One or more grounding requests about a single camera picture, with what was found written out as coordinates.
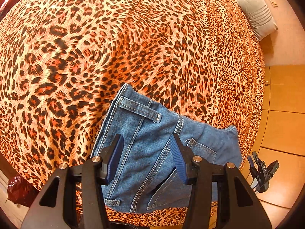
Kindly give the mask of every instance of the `tiled floor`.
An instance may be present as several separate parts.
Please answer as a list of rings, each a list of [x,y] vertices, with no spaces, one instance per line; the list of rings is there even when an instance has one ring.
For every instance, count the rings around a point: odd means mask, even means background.
[[[17,227],[20,228],[22,221],[29,210],[27,207],[12,203],[7,198],[7,182],[8,179],[0,170],[0,207],[9,220]]]
[[[265,129],[266,129],[266,124],[267,124],[267,119],[268,119],[268,110],[263,110],[262,111],[262,116],[260,119],[260,127],[258,128],[258,132],[257,132],[257,136],[251,151],[251,155],[254,151],[256,151],[257,154],[259,154],[259,150],[260,150],[260,146],[262,144],[263,141],[263,136],[265,133]],[[247,178],[248,175],[250,174],[250,165],[248,163],[248,161],[245,163],[244,167],[241,169],[241,173],[242,175]]]
[[[275,228],[305,183],[305,65],[267,67],[265,76],[270,85],[265,87],[256,143],[261,142],[258,155],[266,165],[278,160],[280,168],[270,188],[257,196]],[[265,128],[262,138],[261,127]],[[247,180],[252,182],[251,175]]]

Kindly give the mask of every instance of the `wall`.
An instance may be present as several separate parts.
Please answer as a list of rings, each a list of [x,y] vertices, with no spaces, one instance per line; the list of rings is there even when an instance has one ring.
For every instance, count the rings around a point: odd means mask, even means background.
[[[305,31],[287,0],[276,0],[278,7],[273,7],[265,0],[278,30],[261,41],[265,56],[265,65],[305,64]]]

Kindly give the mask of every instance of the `jeans seam stitching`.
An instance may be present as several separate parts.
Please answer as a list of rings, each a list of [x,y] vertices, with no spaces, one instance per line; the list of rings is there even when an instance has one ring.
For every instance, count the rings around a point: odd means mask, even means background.
[[[190,195],[187,195],[187,196],[181,197],[181,198],[179,198],[179,200],[180,200],[180,199],[183,199],[183,198],[187,198],[187,197],[190,197]],[[162,205],[165,205],[165,204],[167,204],[167,202],[162,203],[162,204],[158,204],[158,207],[159,207],[159,206],[162,206]]]
[[[201,144],[199,142],[197,142],[194,138],[191,138],[192,139],[192,143],[191,143],[191,146],[192,147],[193,145],[197,146],[198,148],[200,149],[204,149],[205,151],[208,151],[209,153],[212,153],[212,154],[217,154],[217,152],[213,151],[211,148],[209,148],[208,146],[204,145],[204,144]]]
[[[174,175],[174,177],[172,178],[172,180],[170,180],[170,182],[164,187],[164,189],[160,192],[160,194],[158,195],[158,197],[156,198],[156,201],[158,200],[158,198],[159,198],[159,196],[162,194],[162,192],[166,189],[166,187],[168,186],[168,185],[170,185],[170,183],[173,181],[173,179],[176,177],[176,175],[177,175],[177,172],[175,173],[175,175]],[[163,204],[153,204],[152,206],[150,206],[150,207],[147,207],[148,209],[152,209],[152,208],[155,208],[155,207],[158,207],[158,206],[161,206],[161,205],[164,205],[164,204],[166,204],[166,203],[163,203]]]
[[[177,123],[177,126],[176,126],[176,128],[175,128],[175,131],[179,131],[179,132],[177,132],[177,134],[179,134],[179,133],[181,132],[182,127],[183,127],[183,117],[180,116],[179,114],[177,114],[177,116],[178,116],[178,123]],[[165,145],[164,149],[165,149],[165,148],[168,148],[168,145],[169,145],[169,141],[168,141],[167,144]],[[138,192],[140,192],[140,193],[137,192],[136,195],[135,195],[135,198],[133,199],[133,201],[136,200],[135,203],[132,201],[132,206],[131,206],[131,208],[130,208],[130,213],[134,213],[134,212],[135,212],[135,207],[136,207],[136,205],[137,205],[137,203],[138,203],[138,200],[139,200],[140,196],[142,195],[142,193],[144,192],[144,190],[146,189],[146,187],[149,185],[149,183],[150,183],[150,181],[152,180],[152,178],[154,178],[154,176],[156,175],[156,173],[157,173],[158,170],[160,169],[160,167],[161,167],[162,163],[164,162],[164,159],[165,159],[165,157],[167,156],[167,154],[168,154],[169,151],[170,151],[170,148],[168,148],[166,151],[163,152],[163,154],[161,154],[161,158],[163,158],[163,159],[161,160],[161,163],[160,163],[158,169],[157,169],[154,173],[152,173],[151,175],[148,175],[147,178],[144,180],[144,182],[143,182],[143,184],[142,184],[142,185],[144,185],[144,187],[143,187],[143,188],[142,188],[142,186],[140,187],[140,189],[139,189],[139,191],[138,191]]]
[[[192,146],[193,146],[193,144],[195,144],[195,143],[197,143],[197,144],[200,144],[200,143],[198,143],[196,140],[194,140],[194,138],[191,138],[192,139],[192,143],[191,143],[191,146],[190,146],[190,148],[192,148]],[[210,153],[212,153],[213,155],[214,155],[214,158],[213,158],[213,162],[212,162],[212,164],[215,162],[215,159],[216,159],[216,152],[215,151],[213,151],[212,149],[210,149],[209,147],[207,147],[206,145],[204,145],[204,144],[201,144],[201,145],[203,145],[203,146],[205,146],[206,148],[208,148],[210,151]]]
[[[127,87],[128,87],[128,86],[126,86],[126,87],[124,88],[124,90],[123,90],[123,92],[122,92],[122,95],[123,95],[124,92],[126,91]],[[114,111],[113,111],[113,115],[111,116],[110,122],[109,122],[109,124],[107,125],[107,130],[106,130],[106,133],[105,133],[105,136],[104,136],[104,140],[103,140],[103,142],[101,143],[100,150],[98,151],[98,155],[101,153],[101,150],[102,150],[102,148],[103,148],[105,139],[106,139],[106,137],[107,137],[107,134],[108,134],[108,131],[109,131],[111,122],[112,122],[112,120],[113,120],[113,118],[114,118],[114,115],[115,115],[115,112],[116,112],[117,108],[118,108],[118,105],[115,105],[115,108],[114,108]]]
[[[149,112],[151,112],[152,114],[154,114],[154,115],[150,115],[150,114],[146,114],[146,113],[143,112],[145,115],[154,116],[154,117],[157,116],[157,120],[159,119],[160,113],[158,113],[158,112],[156,112],[156,111],[150,111],[150,110],[148,109],[148,108],[150,108],[150,107],[144,106],[143,104],[141,104],[141,103],[139,103],[139,102],[135,102],[135,101],[130,100],[130,99],[129,99],[128,102],[130,102],[130,103],[132,103],[132,104],[135,104],[135,105],[137,105],[137,106],[139,106],[139,107],[142,107],[142,108],[148,110]],[[131,107],[128,107],[128,108],[133,109],[133,110],[136,110],[136,111],[138,111],[138,112],[141,112],[140,110],[137,110],[137,109],[134,109],[134,108],[131,108]]]
[[[108,192],[108,194],[107,194],[107,196],[108,196],[109,198],[110,198],[110,196],[112,195],[113,189],[114,189],[114,187],[116,186],[116,183],[117,183],[117,181],[118,181],[118,179],[119,179],[119,176],[121,175],[121,171],[122,171],[122,169],[123,169],[123,167],[124,167],[124,161],[125,161],[125,159],[127,159],[127,155],[128,155],[128,153],[129,153],[128,151],[129,151],[129,149],[131,148],[131,146],[132,146],[132,144],[133,144],[133,140],[134,140],[134,138],[135,138],[135,135],[137,134],[137,131],[140,129],[140,125],[142,124],[143,120],[144,120],[144,118],[141,118],[141,120],[140,120],[140,122],[139,122],[139,124],[138,124],[138,127],[136,128],[135,133],[133,134],[132,139],[131,139],[131,141],[130,141],[128,147],[127,147],[126,154],[125,154],[125,156],[124,156],[124,158],[123,158],[123,160],[122,160],[122,164],[121,164],[121,166],[120,166],[120,169],[119,169],[119,171],[117,172],[118,175],[116,175],[115,180],[114,180],[114,182],[113,182],[113,185],[111,186],[111,188],[110,188],[110,190],[109,190],[109,192]]]
[[[134,111],[137,111],[137,112],[139,112],[139,113],[143,113],[144,115],[146,115],[147,117],[149,117],[148,119],[151,119],[152,121],[155,121],[155,122],[158,121],[158,118],[156,119],[153,115],[147,114],[147,113],[145,113],[144,111],[137,110],[137,109],[132,108],[132,107],[128,107],[127,105],[122,104],[122,103],[120,104],[120,107],[121,107],[121,106],[126,107],[126,108],[129,108],[129,109],[134,110]]]

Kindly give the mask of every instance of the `silver screw head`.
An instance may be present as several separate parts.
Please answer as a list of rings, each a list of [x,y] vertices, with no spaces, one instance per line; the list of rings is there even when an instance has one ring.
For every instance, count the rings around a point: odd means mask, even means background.
[[[194,157],[193,157],[193,160],[194,160],[195,162],[201,162],[202,157],[200,157],[200,156],[194,156]]]
[[[101,160],[101,158],[99,156],[94,156],[91,160],[92,160],[92,162],[96,163],[96,162],[99,162]]]
[[[230,169],[234,169],[235,164],[233,164],[233,163],[231,163],[231,162],[228,162],[228,163],[227,163],[227,166],[228,166],[228,168],[230,168]]]
[[[62,163],[62,164],[59,165],[59,168],[60,169],[65,169],[65,168],[67,168],[67,166],[68,165],[66,163]]]

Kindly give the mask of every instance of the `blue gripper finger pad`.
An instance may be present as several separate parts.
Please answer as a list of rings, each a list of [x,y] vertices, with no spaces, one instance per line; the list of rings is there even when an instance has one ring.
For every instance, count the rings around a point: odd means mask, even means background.
[[[180,149],[178,147],[178,144],[173,135],[170,136],[169,145],[170,145],[170,151],[173,155],[173,161],[175,163],[178,176],[186,184],[188,179],[186,175],[186,165],[182,157],[182,154],[180,152]]]
[[[254,167],[254,162],[253,162],[251,156],[248,156],[248,162],[249,162],[249,164],[250,164],[251,167]]]
[[[113,154],[108,163],[107,177],[106,180],[110,183],[116,174],[116,170],[119,166],[119,161],[122,155],[122,151],[124,148],[124,138],[122,135],[119,136],[116,146],[113,150]]]

